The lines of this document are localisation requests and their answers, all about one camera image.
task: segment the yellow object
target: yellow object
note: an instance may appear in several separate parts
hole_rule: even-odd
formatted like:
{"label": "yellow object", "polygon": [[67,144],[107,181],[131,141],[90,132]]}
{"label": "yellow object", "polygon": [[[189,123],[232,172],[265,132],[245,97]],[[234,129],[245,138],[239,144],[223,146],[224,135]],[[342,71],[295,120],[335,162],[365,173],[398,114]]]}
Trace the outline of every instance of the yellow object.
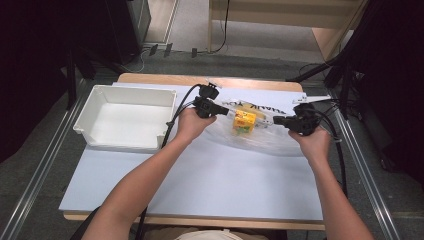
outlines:
{"label": "yellow object", "polygon": [[263,114],[261,110],[255,108],[255,105],[251,103],[243,102],[243,105],[236,106],[236,109],[244,112],[253,113],[256,115],[257,118],[265,119],[265,114]]}
{"label": "yellow object", "polygon": [[251,133],[256,121],[256,114],[236,110],[234,117],[233,129],[237,134]]}

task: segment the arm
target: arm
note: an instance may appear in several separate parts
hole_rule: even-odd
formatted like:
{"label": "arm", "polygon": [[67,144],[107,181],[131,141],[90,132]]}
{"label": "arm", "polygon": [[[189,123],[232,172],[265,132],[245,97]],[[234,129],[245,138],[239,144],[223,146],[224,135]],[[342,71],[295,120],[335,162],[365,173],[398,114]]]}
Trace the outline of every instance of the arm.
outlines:
{"label": "arm", "polygon": [[184,110],[179,116],[175,138],[115,186],[83,239],[128,239],[133,221],[147,207],[177,158],[215,119],[201,119],[194,109]]}
{"label": "arm", "polygon": [[341,190],[330,165],[330,135],[317,127],[310,136],[289,131],[308,159],[315,175],[328,239],[374,239]]}

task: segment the black controller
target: black controller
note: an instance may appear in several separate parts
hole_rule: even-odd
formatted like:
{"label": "black controller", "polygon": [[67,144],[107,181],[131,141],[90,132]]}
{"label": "black controller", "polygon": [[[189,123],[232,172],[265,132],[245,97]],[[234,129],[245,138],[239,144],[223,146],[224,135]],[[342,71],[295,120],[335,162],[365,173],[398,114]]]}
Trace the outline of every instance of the black controller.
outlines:
{"label": "black controller", "polygon": [[274,116],[274,124],[283,125],[303,136],[311,135],[321,121],[320,116],[315,113],[314,106],[310,103],[302,103],[293,110],[296,113],[295,116]]}
{"label": "black controller", "polygon": [[216,85],[202,85],[199,90],[199,96],[194,99],[193,105],[196,107],[197,115],[200,118],[208,118],[217,114],[227,115],[228,108],[219,106],[212,102],[219,94]]}

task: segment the hand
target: hand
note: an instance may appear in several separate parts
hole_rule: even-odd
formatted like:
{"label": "hand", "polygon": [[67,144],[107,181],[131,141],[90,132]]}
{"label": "hand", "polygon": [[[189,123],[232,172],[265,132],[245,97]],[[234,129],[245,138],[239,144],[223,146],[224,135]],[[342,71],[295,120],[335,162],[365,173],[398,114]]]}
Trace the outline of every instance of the hand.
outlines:
{"label": "hand", "polygon": [[175,138],[191,143],[215,120],[216,116],[200,118],[194,108],[186,108],[178,116],[178,131]]}
{"label": "hand", "polygon": [[311,167],[328,163],[331,136],[325,129],[318,126],[314,133],[309,136],[302,136],[290,130],[289,135],[300,144],[300,149],[308,159]]}

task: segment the clear plastic bag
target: clear plastic bag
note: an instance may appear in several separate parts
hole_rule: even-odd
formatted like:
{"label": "clear plastic bag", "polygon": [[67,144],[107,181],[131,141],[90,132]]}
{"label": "clear plastic bag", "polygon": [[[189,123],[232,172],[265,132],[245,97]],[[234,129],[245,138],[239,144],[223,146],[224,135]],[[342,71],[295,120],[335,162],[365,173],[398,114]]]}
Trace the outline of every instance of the clear plastic bag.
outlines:
{"label": "clear plastic bag", "polygon": [[288,129],[273,124],[273,116],[288,116],[284,111],[237,99],[214,102],[230,111],[227,116],[217,115],[216,122],[205,130],[211,141],[276,156],[303,156]]}

